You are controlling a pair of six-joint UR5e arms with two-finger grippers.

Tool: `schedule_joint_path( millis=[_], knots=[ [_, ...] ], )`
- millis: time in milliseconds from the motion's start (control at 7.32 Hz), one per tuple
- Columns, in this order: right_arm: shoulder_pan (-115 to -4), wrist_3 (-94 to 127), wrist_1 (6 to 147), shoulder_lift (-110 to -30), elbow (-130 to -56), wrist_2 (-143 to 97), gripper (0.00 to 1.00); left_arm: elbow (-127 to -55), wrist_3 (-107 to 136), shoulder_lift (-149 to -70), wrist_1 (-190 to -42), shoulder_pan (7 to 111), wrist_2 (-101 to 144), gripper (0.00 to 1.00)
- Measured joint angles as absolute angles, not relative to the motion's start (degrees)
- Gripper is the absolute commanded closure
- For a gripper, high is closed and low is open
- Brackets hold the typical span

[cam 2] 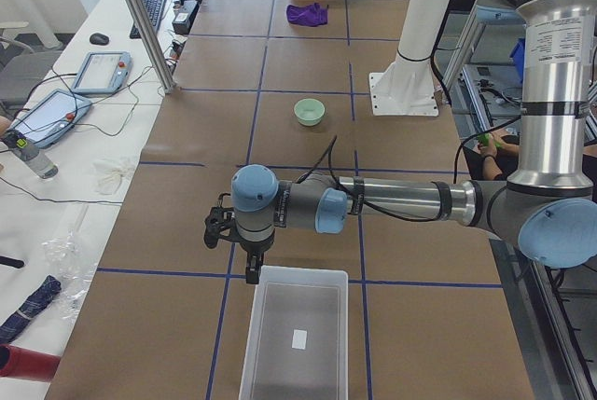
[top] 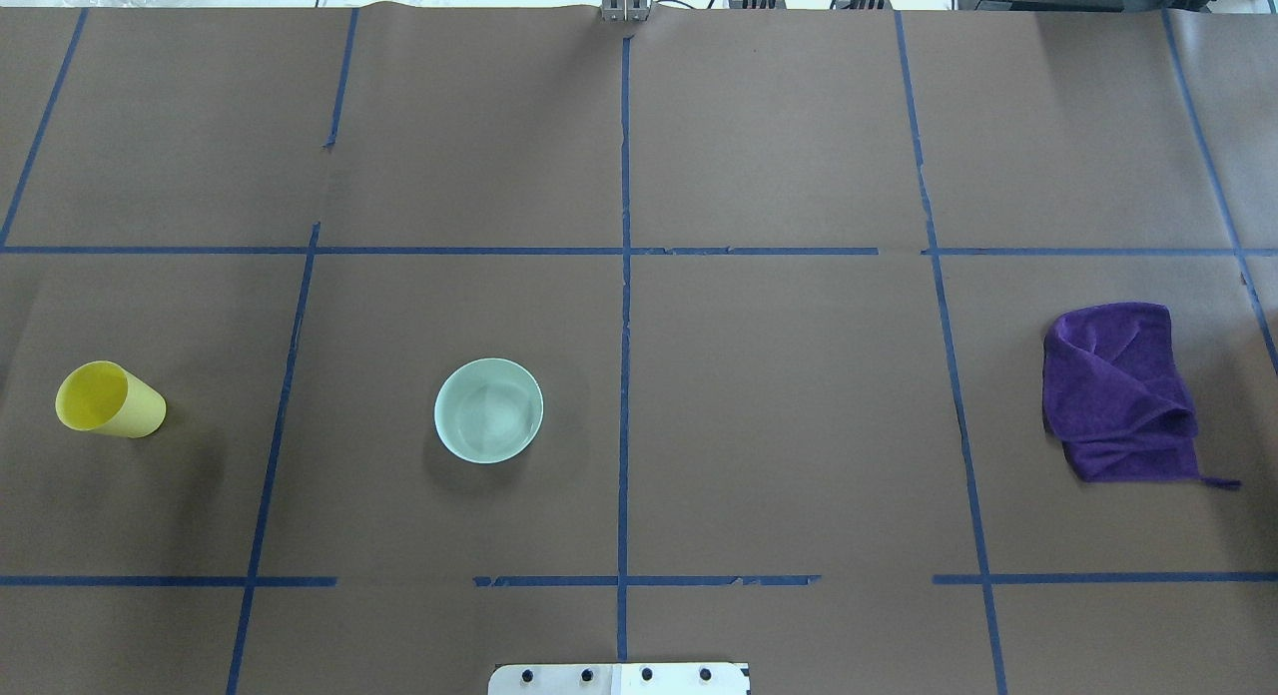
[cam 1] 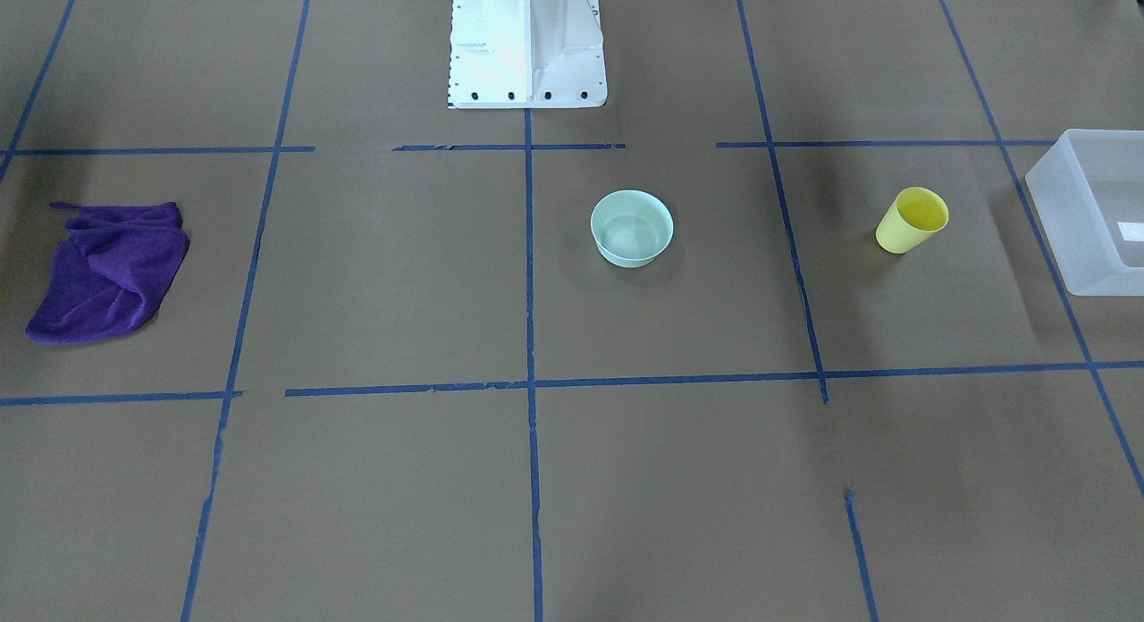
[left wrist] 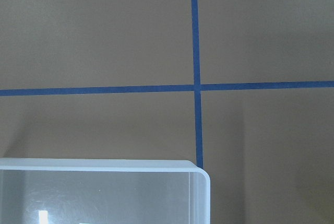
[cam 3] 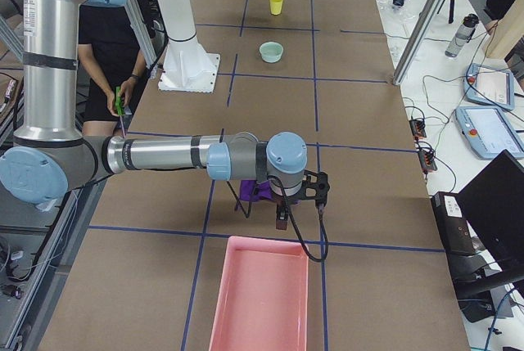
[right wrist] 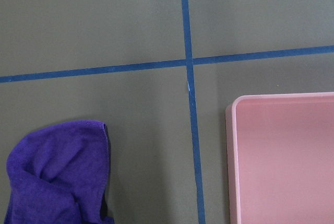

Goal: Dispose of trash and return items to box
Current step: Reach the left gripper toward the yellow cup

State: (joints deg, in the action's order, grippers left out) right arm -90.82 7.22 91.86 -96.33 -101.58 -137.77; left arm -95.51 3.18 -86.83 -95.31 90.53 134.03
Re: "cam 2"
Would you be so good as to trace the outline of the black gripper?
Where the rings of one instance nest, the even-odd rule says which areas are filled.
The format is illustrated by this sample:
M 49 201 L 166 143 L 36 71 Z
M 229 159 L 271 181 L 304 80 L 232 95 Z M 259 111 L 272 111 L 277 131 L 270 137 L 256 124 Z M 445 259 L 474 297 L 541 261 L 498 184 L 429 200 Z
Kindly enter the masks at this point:
M 273 238 L 267 238 L 262 241 L 241 242 L 242 248 L 247 254 L 245 266 L 245 280 L 248 284 L 259 284 L 260 264 L 264 262 L 265 254 L 273 245 Z

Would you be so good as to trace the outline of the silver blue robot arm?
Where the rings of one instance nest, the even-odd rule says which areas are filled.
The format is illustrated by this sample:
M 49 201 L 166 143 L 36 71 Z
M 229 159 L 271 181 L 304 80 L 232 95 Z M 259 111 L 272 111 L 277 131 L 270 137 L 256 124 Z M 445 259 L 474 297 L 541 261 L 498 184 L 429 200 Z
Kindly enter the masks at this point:
M 514 8 L 526 25 L 517 170 L 497 182 L 423 184 L 314 173 L 290 182 L 245 166 L 232 178 L 226 218 L 229 238 L 247 254 L 249 283 L 258 283 L 277 228 L 337 234 L 348 216 L 371 212 L 484 229 L 554 269 L 595 255 L 596 206 L 582 157 L 596 0 L 481 1 Z

